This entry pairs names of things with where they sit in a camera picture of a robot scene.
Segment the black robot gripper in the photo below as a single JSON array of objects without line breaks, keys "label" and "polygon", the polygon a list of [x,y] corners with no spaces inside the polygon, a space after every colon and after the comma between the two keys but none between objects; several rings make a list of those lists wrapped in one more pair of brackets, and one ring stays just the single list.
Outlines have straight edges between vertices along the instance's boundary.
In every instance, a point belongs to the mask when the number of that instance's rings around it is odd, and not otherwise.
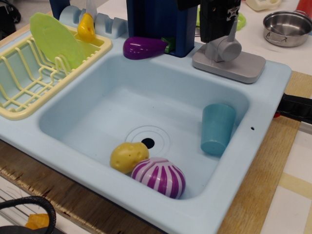
[{"label": "black robot gripper", "polygon": [[228,36],[238,17],[239,0],[177,0],[179,10],[200,6],[200,38],[204,43]]}]

